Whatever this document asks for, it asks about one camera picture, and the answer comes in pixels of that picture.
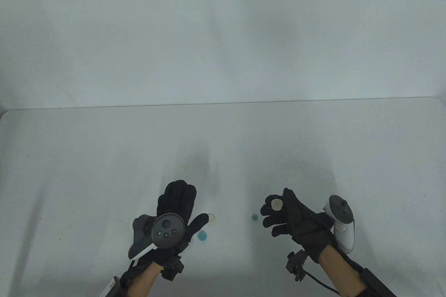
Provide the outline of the person's left hand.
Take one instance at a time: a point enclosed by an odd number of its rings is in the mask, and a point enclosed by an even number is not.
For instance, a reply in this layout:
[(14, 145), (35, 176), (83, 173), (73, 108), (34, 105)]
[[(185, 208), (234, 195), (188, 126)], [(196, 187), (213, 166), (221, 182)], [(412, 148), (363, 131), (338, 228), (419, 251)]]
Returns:
[(156, 217), (170, 213), (179, 215), (185, 222), (185, 235), (180, 243), (173, 248), (158, 248), (150, 251), (150, 262), (161, 266), (163, 269), (173, 267), (180, 260), (180, 253), (188, 247), (192, 237), (209, 223), (207, 213), (201, 213), (190, 220), (196, 195), (195, 186), (187, 184), (184, 180), (177, 180), (169, 183), (164, 194), (158, 198)]

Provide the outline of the person's right hand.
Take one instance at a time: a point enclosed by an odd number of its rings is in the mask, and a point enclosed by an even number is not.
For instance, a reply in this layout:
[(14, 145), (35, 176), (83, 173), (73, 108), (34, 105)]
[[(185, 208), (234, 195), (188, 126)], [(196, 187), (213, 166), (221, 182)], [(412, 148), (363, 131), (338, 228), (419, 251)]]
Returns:
[(315, 262), (329, 245), (338, 247), (331, 232), (333, 219), (326, 213), (315, 213), (305, 206), (295, 193), (285, 188), (282, 195), (269, 195), (261, 207), (263, 227), (272, 227), (272, 237), (290, 235), (301, 245), (306, 254)]

